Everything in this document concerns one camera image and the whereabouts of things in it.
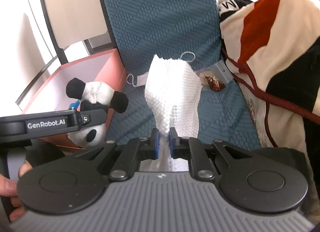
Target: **finger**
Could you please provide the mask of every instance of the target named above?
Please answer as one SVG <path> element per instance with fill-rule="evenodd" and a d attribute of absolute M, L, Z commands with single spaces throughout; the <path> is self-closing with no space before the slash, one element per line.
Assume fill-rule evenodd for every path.
<path fill-rule="evenodd" d="M 13 207 L 20 207 L 22 205 L 21 201 L 19 200 L 18 196 L 10 198 L 11 204 Z"/>
<path fill-rule="evenodd" d="M 11 212 L 9 219 L 11 222 L 14 222 L 15 220 L 17 220 L 18 218 L 20 218 L 24 213 L 25 213 L 25 209 L 24 207 L 18 207 L 17 209 L 15 209 L 14 211 Z"/>
<path fill-rule="evenodd" d="M 31 169 L 32 169 L 31 164 L 29 164 L 28 161 L 25 161 L 25 163 L 19 169 L 19 178 L 22 175 L 24 175 L 26 172 L 30 171 Z"/>
<path fill-rule="evenodd" d="M 17 183 L 0 174 L 0 196 L 10 197 L 17 195 Z"/>

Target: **panda ear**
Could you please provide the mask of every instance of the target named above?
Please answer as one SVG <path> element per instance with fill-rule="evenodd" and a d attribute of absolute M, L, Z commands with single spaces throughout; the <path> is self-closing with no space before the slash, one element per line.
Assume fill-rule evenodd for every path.
<path fill-rule="evenodd" d="M 98 109 L 103 109 L 108 114 L 109 107 L 99 102 L 92 104 L 90 101 L 84 100 L 80 104 L 80 111 L 98 110 Z"/>
<path fill-rule="evenodd" d="M 119 113 L 125 112 L 129 104 L 127 95 L 122 92 L 115 91 L 113 94 L 112 100 L 110 102 L 110 108 L 113 108 Z"/>
<path fill-rule="evenodd" d="M 84 88 L 85 82 L 79 80 L 78 78 L 73 78 L 67 84 L 66 94 L 69 98 L 81 100 Z"/>
<path fill-rule="evenodd" d="M 87 141 L 88 143 L 92 142 L 92 141 L 95 139 L 96 134 L 97 134 L 97 130 L 95 130 L 95 129 L 91 130 L 91 131 L 87 134 L 86 141 Z"/>

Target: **chair backrest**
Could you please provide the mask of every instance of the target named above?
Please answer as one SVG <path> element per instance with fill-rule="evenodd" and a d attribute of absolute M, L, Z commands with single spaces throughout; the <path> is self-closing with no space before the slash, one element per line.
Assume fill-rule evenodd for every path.
<path fill-rule="evenodd" d="M 45 0 L 60 48 L 108 31 L 100 0 Z"/>

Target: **blanket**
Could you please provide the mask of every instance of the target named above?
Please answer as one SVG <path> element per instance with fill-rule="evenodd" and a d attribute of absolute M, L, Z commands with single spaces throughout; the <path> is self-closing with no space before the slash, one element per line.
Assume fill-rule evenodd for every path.
<path fill-rule="evenodd" d="M 305 153 L 306 215 L 320 219 L 320 75 L 318 0 L 218 0 L 226 64 L 249 102 L 266 146 Z"/>

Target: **white towel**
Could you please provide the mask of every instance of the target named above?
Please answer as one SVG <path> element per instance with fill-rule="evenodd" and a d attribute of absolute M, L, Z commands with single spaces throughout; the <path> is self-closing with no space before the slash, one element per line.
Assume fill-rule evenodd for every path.
<path fill-rule="evenodd" d="M 187 171 L 186 160 L 170 157 L 169 130 L 175 127 L 179 136 L 197 137 L 198 103 L 201 81 L 190 65 L 177 59 L 154 56 L 150 66 L 145 98 L 160 131 L 159 159 L 143 161 L 141 171 Z"/>

